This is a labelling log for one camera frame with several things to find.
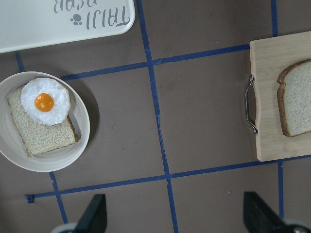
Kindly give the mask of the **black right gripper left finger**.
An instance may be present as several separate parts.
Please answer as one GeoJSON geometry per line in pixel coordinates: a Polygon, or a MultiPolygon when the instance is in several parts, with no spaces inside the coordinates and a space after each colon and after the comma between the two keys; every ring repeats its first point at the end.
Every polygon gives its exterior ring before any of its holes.
{"type": "Polygon", "coordinates": [[[105,194],[96,194],[78,221],[76,233],[104,233],[107,228],[105,194]]]}

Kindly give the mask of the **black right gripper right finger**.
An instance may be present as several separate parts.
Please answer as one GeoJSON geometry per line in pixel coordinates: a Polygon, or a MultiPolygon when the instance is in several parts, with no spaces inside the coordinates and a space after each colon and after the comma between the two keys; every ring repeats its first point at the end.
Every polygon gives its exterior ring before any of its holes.
{"type": "Polygon", "coordinates": [[[291,227],[256,192],[244,192],[243,223],[249,233],[291,232],[291,227]]]}

